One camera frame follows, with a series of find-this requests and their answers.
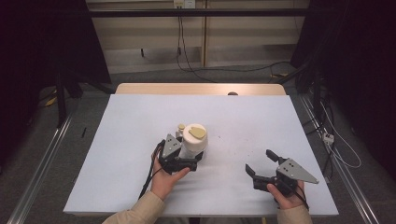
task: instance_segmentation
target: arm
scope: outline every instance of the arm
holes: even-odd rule
[[[298,186],[297,193],[303,195],[304,182],[299,180]],[[267,188],[279,203],[279,210],[277,211],[277,222],[279,224],[312,224],[308,210],[297,196],[291,195],[286,198],[272,184],[268,184]]]
[[[152,224],[163,213],[165,203],[163,202],[172,191],[176,182],[183,178],[189,171],[184,168],[174,175],[166,173],[155,156],[151,190],[147,191],[142,198],[130,210],[118,212],[105,220],[104,224],[134,223]]]

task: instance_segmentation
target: beige sleeve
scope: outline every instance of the beige sleeve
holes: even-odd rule
[[[163,213],[164,202],[153,192],[147,191],[130,210],[108,217],[104,224],[152,224]]]
[[[308,210],[300,205],[291,209],[277,210],[278,224],[312,224]]]

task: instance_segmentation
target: table surface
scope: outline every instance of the table surface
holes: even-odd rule
[[[224,96],[230,91],[240,96]],[[186,108],[193,109],[180,112]],[[319,180],[318,185],[305,184],[311,215],[338,214],[282,86],[190,83],[120,85],[64,211],[90,216],[130,208],[146,179],[153,148],[182,120],[204,124],[209,145],[197,172],[180,180],[167,198],[165,217],[275,215],[272,196],[253,189],[245,172],[247,163],[258,175],[275,175],[277,164],[266,158],[267,148],[293,158]]]

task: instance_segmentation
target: dark curtain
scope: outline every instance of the dark curtain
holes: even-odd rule
[[[69,83],[80,74],[109,83],[105,58],[92,19],[58,11],[88,11],[84,0],[0,1],[0,162],[21,141],[38,94],[54,86],[59,67]]]
[[[359,138],[396,179],[392,141],[396,125],[393,4],[352,0],[334,3],[341,12],[337,18],[339,27],[332,33],[318,69]],[[311,1],[311,7],[321,4],[319,0]],[[307,18],[291,60],[293,65],[298,67],[309,59],[318,47],[318,36],[323,34],[326,22]]]
[[[296,49],[290,63],[305,69],[295,78],[298,92],[307,92],[332,50],[342,25],[348,0],[311,0],[309,9],[330,9],[332,13],[306,16]]]

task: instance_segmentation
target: hand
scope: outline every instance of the hand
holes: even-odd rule
[[[168,196],[168,194],[172,191],[173,186],[176,184],[176,182],[179,179],[183,178],[186,174],[188,174],[190,168],[184,168],[183,170],[177,172],[174,175],[169,175],[161,167],[160,162],[158,161],[158,156],[155,155],[154,157],[155,159],[152,173],[155,175],[154,177],[152,177],[151,192],[153,192],[164,201],[166,196]]]
[[[296,192],[300,194],[300,196],[304,197],[304,181],[299,180],[298,186],[300,188],[297,188]],[[295,194],[292,194],[286,198],[273,184],[268,184],[267,189],[279,203],[280,209],[290,209],[304,204],[304,202],[301,201],[301,199],[299,199]]]

